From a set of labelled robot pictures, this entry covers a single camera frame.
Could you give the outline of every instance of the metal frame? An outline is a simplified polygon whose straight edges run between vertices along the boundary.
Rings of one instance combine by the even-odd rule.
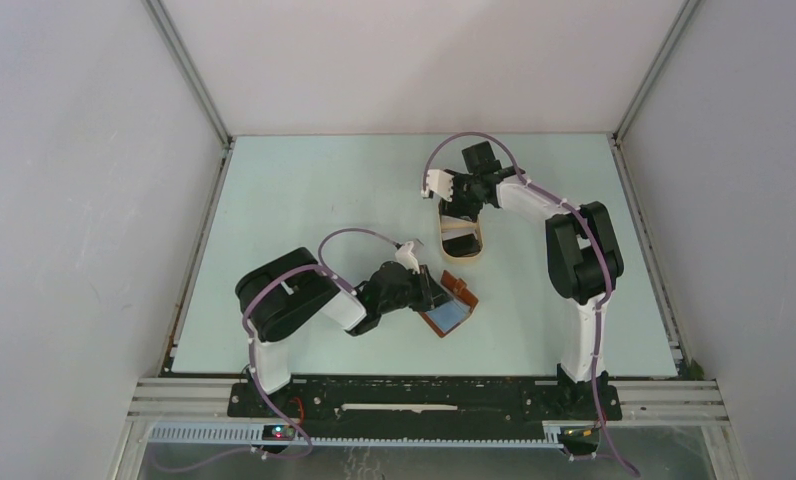
[[[196,273],[206,247],[206,239],[212,225],[221,186],[227,174],[234,139],[228,133],[222,118],[177,33],[162,0],[143,0],[151,18],[157,25],[163,40],[169,47],[175,62],[193,90],[196,99],[224,146],[223,160],[206,209],[201,231],[196,239],[195,253],[190,261],[183,285],[183,296],[174,314],[169,348],[164,352],[163,364],[176,349],[176,340],[182,329],[194,289]],[[659,268],[654,245],[649,236],[648,223],[643,215],[631,174],[620,146],[636,118],[644,99],[671,56],[681,34],[690,23],[701,0],[684,2],[678,16],[667,33],[647,75],[631,101],[617,131],[608,135],[608,142],[619,173],[619,179],[634,220],[637,237],[646,260],[646,266],[660,305],[666,334],[676,359],[682,367],[689,361],[689,342],[682,322],[676,318],[672,302]],[[238,380],[233,378],[144,378],[136,387],[127,419],[119,437],[115,456],[110,468],[110,480],[136,479],[148,443],[214,443],[249,444],[263,442],[258,438],[265,423],[274,419],[237,419],[227,417],[227,402],[230,388]],[[702,430],[711,464],[717,480],[741,480],[748,477],[737,448],[728,413],[715,381],[689,380],[614,380],[610,382],[618,389],[623,418],[610,422],[614,427],[672,427],[697,426]],[[557,434],[561,428],[585,426],[585,422],[544,422],[548,434],[545,441],[534,442],[402,442],[378,439],[315,439],[318,445],[332,446],[452,446],[452,447],[506,447],[506,448],[559,448]]]

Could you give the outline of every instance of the black mounting plate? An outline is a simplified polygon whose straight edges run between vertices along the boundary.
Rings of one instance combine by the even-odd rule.
[[[621,420],[616,388],[601,382],[608,420]],[[422,440],[544,440],[545,420],[595,421],[592,399],[573,395],[571,385],[553,377],[435,377],[294,375],[271,395],[283,412],[304,429],[327,438]],[[436,404],[455,410],[345,410],[345,404]],[[234,384],[227,415],[273,418],[253,383]]]

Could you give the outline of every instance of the floor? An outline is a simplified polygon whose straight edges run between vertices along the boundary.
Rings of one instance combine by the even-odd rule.
[[[480,303],[439,338],[411,311],[386,315],[351,337],[316,315],[292,337],[290,368],[312,374],[553,375],[574,309],[546,273],[542,225],[486,207],[482,257],[446,264],[436,205],[419,194],[421,170],[443,135],[239,137],[201,261],[172,365],[180,373],[236,373],[247,362],[234,286],[247,272],[343,227],[421,239],[422,262],[466,280]],[[612,216],[625,272],[609,305],[605,363],[616,376],[674,376],[657,302],[607,139],[601,134],[499,137],[533,181],[572,203],[601,201]],[[465,170],[459,139],[434,166]],[[506,158],[499,153],[499,158]],[[393,249],[373,237],[334,238],[325,260],[352,284],[368,279]]]

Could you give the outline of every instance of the white wall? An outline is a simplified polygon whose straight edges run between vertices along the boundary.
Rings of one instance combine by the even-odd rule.
[[[103,478],[220,146],[139,0],[0,1],[0,478]]]
[[[174,0],[234,134],[608,132],[682,0]]]
[[[625,142],[755,478],[796,478],[796,0],[710,1]]]

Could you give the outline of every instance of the table surface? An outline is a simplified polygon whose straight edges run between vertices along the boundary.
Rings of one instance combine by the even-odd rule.
[[[343,227],[395,240],[421,239],[421,258],[466,280],[480,299],[474,314],[439,338],[418,314],[385,315],[351,337],[317,314],[290,341],[294,373],[379,375],[554,375],[567,322],[576,317],[548,279],[545,234],[512,212],[481,213],[484,251],[469,266],[448,264],[438,247],[436,203],[419,195],[421,170],[443,135],[239,137],[222,187],[172,365],[175,372],[236,373],[247,363],[237,281],[249,271]],[[611,375],[674,376],[669,343],[615,163],[600,134],[520,134],[499,138],[531,178],[572,203],[610,211],[625,272],[610,302],[605,363]],[[435,168],[465,170],[444,148]],[[497,150],[498,158],[506,157]],[[394,249],[368,235],[335,237],[325,261],[352,284]]]

